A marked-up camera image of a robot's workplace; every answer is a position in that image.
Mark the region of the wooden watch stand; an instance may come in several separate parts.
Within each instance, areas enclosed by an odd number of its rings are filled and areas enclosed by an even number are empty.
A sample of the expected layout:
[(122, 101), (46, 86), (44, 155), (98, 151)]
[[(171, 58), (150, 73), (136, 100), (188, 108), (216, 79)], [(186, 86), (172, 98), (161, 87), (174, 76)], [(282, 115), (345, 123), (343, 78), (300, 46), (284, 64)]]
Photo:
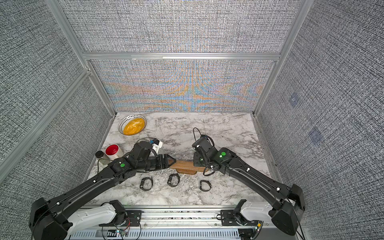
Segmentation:
[(175, 163), (176, 170), (178, 174), (185, 174), (185, 175), (195, 175), (198, 172), (203, 172), (204, 167), (194, 167), (193, 162), (186, 162), (186, 161), (177, 161)]

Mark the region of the black slim watch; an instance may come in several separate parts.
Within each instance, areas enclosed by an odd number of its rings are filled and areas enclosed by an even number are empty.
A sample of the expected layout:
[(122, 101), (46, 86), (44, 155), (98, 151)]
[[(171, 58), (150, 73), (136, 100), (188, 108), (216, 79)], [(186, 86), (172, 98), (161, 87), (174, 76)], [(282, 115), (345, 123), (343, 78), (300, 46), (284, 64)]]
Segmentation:
[(200, 180), (199, 189), (202, 192), (209, 192), (212, 189), (212, 184), (207, 180)]
[(216, 163), (210, 163), (205, 166), (205, 169), (203, 171), (203, 176), (209, 177), (213, 175), (217, 171), (218, 165)]

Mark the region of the left white arm base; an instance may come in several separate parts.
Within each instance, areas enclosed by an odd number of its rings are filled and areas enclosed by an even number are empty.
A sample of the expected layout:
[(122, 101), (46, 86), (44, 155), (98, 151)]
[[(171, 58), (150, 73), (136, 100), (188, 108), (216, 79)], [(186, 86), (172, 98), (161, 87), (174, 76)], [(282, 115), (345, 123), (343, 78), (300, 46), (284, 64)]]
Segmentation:
[(110, 201), (97, 208), (78, 210), (68, 218), (68, 222), (73, 225), (67, 231), (67, 237), (96, 225), (121, 223), (125, 218), (126, 209), (117, 200)]

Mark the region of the right white arm base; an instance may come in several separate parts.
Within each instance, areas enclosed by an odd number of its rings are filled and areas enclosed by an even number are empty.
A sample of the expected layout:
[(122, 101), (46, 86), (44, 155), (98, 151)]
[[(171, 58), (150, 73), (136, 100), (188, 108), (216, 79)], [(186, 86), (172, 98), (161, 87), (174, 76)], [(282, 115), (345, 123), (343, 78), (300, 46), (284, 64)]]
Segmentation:
[(268, 203), (254, 203), (247, 200), (240, 200), (233, 210), (236, 222), (241, 226), (255, 226), (258, 221), (264, 225), (272, 226), (272, 217), (269, 211), (273, 207)]

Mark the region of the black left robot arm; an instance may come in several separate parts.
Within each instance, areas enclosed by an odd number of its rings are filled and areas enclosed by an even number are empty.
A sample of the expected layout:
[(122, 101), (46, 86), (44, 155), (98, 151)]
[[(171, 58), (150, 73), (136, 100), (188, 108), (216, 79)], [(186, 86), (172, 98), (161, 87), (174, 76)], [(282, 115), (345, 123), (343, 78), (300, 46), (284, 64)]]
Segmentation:
[(88, 212), (80, 209), (108, 189), (134, 177), (137, 172), (168, 169), (176, 161), (168, 154), (157, 154), (150, 142), (136, 143), (130, 152), (111, 161), (91, 179), (67, 193), (49, 201), (44, 198), (36, 200), (30, 213), (31, 238), (64, 240), (89, 227), (123, 223), (126, 210), (119, 201), (111, 201)]

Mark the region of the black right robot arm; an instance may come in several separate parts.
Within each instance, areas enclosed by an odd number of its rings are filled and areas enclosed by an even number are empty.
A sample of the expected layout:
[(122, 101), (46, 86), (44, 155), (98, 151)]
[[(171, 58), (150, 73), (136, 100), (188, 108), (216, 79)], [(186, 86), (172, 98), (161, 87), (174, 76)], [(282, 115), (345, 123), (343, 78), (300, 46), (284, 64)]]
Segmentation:
[(268, 215), (279, 230), (290, 236), (297, 233), (306, 209), (302, 188), (295, 184), (289, 187), (269, 178), (227, 148), (217, 150), (207, 135), (201, 135), (192, 147), (206, 169), (228, 175), (263, 197), (272, 207)]

